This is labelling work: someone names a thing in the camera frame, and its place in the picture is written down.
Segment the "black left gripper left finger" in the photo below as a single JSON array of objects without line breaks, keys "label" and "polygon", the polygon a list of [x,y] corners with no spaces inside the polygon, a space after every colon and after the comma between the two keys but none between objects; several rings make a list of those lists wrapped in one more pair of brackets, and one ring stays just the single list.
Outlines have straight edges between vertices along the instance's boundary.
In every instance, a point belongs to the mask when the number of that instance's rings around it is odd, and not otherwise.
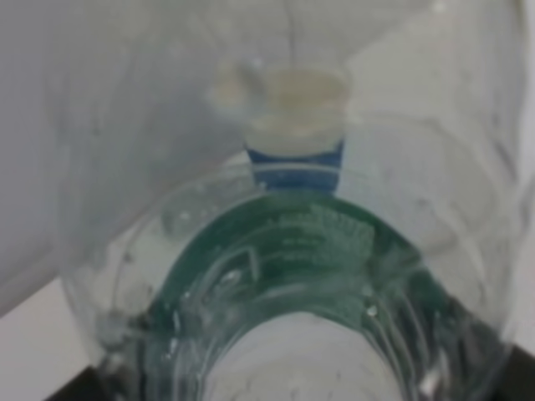
[{"label": "black left gripper left finger", "polygon": [[110,401],[104,385],[93,368],[86,368],[48,397],[48,401]]}]

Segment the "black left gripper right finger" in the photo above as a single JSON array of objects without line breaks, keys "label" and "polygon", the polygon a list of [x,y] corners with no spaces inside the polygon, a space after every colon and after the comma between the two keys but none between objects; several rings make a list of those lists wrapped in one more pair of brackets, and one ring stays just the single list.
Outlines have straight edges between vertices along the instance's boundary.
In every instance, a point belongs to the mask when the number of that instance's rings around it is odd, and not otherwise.
[{"label": "black left gripper right finger", "polygon": [[524,348],[512,349],[490,401],[534,401],[534,356]]}]

